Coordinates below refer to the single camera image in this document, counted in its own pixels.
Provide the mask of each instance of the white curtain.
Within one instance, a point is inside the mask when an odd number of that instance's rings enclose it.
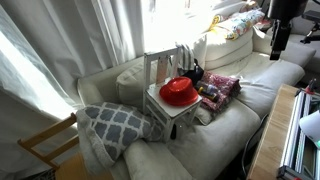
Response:
[[[4,0],[2,6],[81,107],[80,77],[144,53],[140,0]]]

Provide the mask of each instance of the bag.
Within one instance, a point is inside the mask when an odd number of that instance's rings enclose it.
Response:
[[[192,81],[192,85],[195,87],[197,82],[201,80],[204,70],[199,66],[198,60],[194,59],[194,70],[189,70],[182,76],[188,77]]]

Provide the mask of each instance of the wooden chair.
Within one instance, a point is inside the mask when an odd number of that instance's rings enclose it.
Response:
[[[106,171],[98,176],[89,174],[85,168],[83,157],[80,152],[76,153],[74,156],[67,159],[60,165],[53,161],[56,157],[79,143],[78,135],[70,138],[64,144],[48,154],[43,154],[35,149],[36,145],[58,134],[66,128],[69,128],[76,122],[77,117],[72,113],[69,118],[61,122],[57,122],[51,127],[29,138],[19,139],[18,144],[29,151],[31,154],[35,155],[40,160],[48,164],[50,167],[52,167],[52,169],[55,170],[56,180],[113,180],[110,171]]]

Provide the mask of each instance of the red hat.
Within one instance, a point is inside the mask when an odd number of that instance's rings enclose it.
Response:
[[[191,79],[176,77],[160,89],[162,99],[173,106],[187,106],[198,99],[198,92],[193,88]]]

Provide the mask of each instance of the couch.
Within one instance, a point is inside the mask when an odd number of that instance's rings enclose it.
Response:
[[[305,9],[320,11],[320,5],[316,4],[314,1],[309,0]],[[309,44],[303,44],[300,41],[303,40],[306,35],[310,32],[314,23],[312,21],[303,19],[301,16],[293,18],[292,20],[292,30],[289,36],[291,42],[299,43],[304,46],[316,49],[316,54],[314,57],[306,64],[304,67],[305,76],[302,78],[303,83],[309,83],[312,78],[320,79],[320,41],[312,41]],[[267,34],[271,34],[272,29],[269,29]],[[320,31],[314,33],[314,35],[320,35]]]
[[[219,13],[236,12],[243,3]],[[166,144],[141,139],[132,143],[111,167],[114,179],[217,178],[269,113],[281,84],[299,82],[303,67],[315,54],[312,48],[289,42],[280,60],[270,61],[270,40],[254,27],[236,40],[210,32],[196,36],[190,46],[201,67],[238,78],[240,94],[215,118],[199,108],[191,126],[177,121],[176,138]],[[78,92],[84,105],[107,101],[141,107],[143,82],[140,57],[79,79]]]

